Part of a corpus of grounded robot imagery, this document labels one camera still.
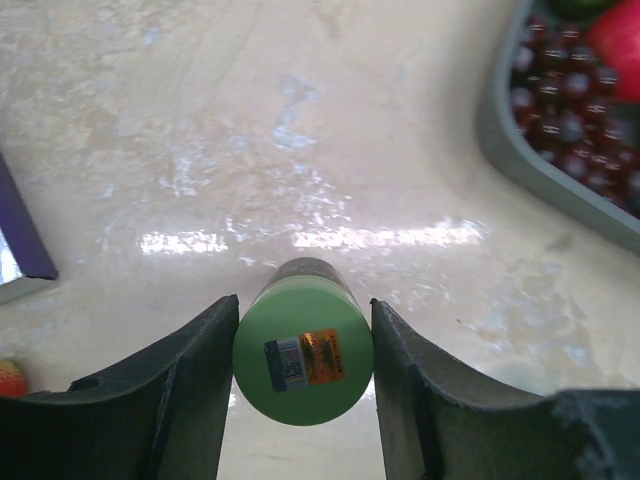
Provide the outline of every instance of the cylindrical container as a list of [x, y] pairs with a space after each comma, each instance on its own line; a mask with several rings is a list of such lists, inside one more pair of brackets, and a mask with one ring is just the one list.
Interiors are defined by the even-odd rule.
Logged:
[[336, 270], [316, 258], [282, 265], [246, 313], [233, 372], [247, 400], [289, 425], [339, 417], [373, 373], [373, 339]]

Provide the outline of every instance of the bunch of grapes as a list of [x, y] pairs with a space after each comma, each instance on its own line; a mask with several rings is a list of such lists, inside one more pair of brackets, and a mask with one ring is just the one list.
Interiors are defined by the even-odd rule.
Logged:
[[511, 107], [544, 161], [640, 218], [640, 155], [611, 116], [617, 80], [578, 25], [554, 30], [531, 16], [513, 64]]

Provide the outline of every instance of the can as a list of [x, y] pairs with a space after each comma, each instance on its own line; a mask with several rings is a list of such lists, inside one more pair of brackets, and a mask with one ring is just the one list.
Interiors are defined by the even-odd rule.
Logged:
[[318, 425], [348, 411], [373, 374], [373, 339], [362, 310], [329, 263], [283, 264], [243, 317], [233, 345], [240, 390], [288, 425]]

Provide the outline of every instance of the plastic tray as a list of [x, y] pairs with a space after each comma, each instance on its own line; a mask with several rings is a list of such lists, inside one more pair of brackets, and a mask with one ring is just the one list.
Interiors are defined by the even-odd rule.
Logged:
[[[509, 82], [522, 28], [531, 13], [544, 13], [551, 23], [556, 20], [545, 9], [542, 0], [522, 0], [514, 8], [477, 113], [477, 131], [482, 150], [504, 175], [640, 256], [640, 220], [544, 162], [517, 131], [509, 106]], [[614, 110], [613, 115], [624, 120], [629, 129], [627, 133], [634, 131], [634, 135], [626, 140], [637, 146], [640, 107], [621, 106]]]

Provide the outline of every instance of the purple box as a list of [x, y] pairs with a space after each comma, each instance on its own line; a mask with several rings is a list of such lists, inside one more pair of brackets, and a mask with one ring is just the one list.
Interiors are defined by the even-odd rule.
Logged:
[[0, 154], [0, 304], [58, 278], [11, 172]]

